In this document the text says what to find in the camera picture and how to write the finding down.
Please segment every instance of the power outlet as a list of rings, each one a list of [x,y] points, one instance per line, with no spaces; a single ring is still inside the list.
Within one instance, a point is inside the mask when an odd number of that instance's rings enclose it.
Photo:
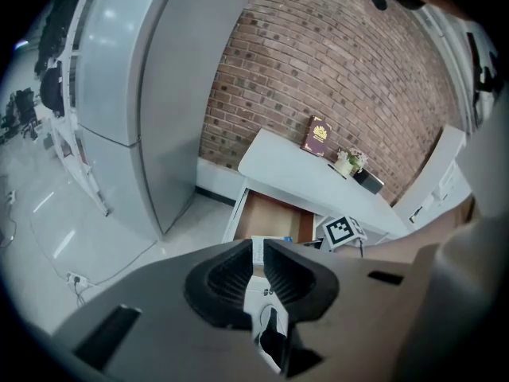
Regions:
[[[88,287],[88,279],[85,276],[77,275],[76,273],[72,273],[71,271],[67,272],[67,283],[74,286],[76,282],[76,287]]]

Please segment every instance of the refrigerator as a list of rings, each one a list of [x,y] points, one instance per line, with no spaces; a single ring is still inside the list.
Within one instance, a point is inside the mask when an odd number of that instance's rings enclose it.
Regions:
[[[157,240],[192,199],[208,96],[246,0],[86,4],[76,63],[85,154],[111,218]]]

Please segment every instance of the drawer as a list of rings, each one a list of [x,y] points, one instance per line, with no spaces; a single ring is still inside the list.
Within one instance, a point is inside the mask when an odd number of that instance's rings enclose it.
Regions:
[[[301,244],[313,240],[315,215],[294,205],[245,189],[231,214],[223,242],[256,236],[291,236]]]

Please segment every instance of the black box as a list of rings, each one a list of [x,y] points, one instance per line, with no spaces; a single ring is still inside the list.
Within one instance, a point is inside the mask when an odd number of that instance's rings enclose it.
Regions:
[[[382,180],[366,170],[354,174],[353,177],[359,184],[373,194],[378,194],[384,186]]]

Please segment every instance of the maroon book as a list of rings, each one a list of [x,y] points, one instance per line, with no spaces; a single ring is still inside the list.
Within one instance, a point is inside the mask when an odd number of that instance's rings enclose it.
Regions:
[[[309,118],[308,132],[301,148],[316,156],[323,156],[327,150],[328,137],[332,127],[316,116]]]

